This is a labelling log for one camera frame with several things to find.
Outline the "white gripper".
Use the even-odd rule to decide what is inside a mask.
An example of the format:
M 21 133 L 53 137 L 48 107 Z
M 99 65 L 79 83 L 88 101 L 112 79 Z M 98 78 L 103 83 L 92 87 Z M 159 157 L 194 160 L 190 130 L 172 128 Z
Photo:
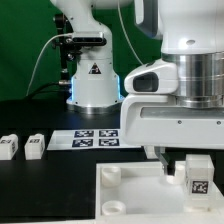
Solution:
M 156 146 L 164 173 L 175 174 L 165 147 L 224 150 L 224 108 L 175 107 L 168 96 L 129 94 L 122 103 L 120 128 L 127 144 Z

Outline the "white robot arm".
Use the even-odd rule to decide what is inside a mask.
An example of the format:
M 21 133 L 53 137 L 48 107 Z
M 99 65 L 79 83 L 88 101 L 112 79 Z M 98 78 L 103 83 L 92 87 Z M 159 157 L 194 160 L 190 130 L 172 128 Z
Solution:
M 121 108 L 134 146 L 224 150 L 224 0 L 50 0 L 81 48 L 67 103 L 85 112 Z M 133 4 L 135 23 L 160 39 L 161 57 L 120 79 L 112 33 L 94 9 Z

